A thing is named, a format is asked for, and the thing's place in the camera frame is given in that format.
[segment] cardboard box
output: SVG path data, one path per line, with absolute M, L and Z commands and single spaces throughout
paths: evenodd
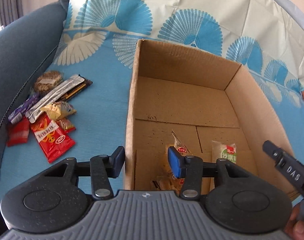
M 236 143 L 238 165 L 290 197 L 297 193 L 262 151 L 263 142 L 271 140 L 293 154 L 281 122 L 246 67 L 192 47 L 139 40 L 129 94 L 125 189 L 151 190 L 151 180 L 163 174 L 172 130 L 208 162 L 211 140 Z

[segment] human hand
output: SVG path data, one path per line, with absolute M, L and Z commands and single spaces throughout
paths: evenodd
M 293 208 L 290 219 L 284 228 L 284 232 L 287 233 L 293 240 L 304 240 L 304 222 L 296 220 L 299 213 L 300 203 L 296 204 Z

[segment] metal screw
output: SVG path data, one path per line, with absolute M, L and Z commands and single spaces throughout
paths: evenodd
M 95 196 L 97 197 L 107 197 L 111 194 L 111 192 L 106 188 L 99 188 L 95 191 Z
M 197 191 L 194 190 L 194 189 L 186 189 L 185 191 L 183 191 L 182 195 L 184 197 L 196 197 L 198 194 L 197 194 Z

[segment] purple snack package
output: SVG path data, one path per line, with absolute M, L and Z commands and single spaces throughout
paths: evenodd
M 25 112 L 29 110 L 33 105 L 39 101 L 39 93 L 35 93 L 33 96 L 28 98 L 23 104 L 15 109 L 8 117 L 11 124 L 18 123 L 24 116 Z

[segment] red package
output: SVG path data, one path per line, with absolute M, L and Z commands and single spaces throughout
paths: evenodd
M 11 125 L 8 128 L 8 141 L 6 145 L 10 147 L 20 143 L 27 143 L 29 131 L 30 122 L 26 117 L 23 117 L 17 124 Z
M 49 163 L 62 156 L 75 144 L 75 141 L 68 137 L 45 113 L 31 124 L 31 129 Z

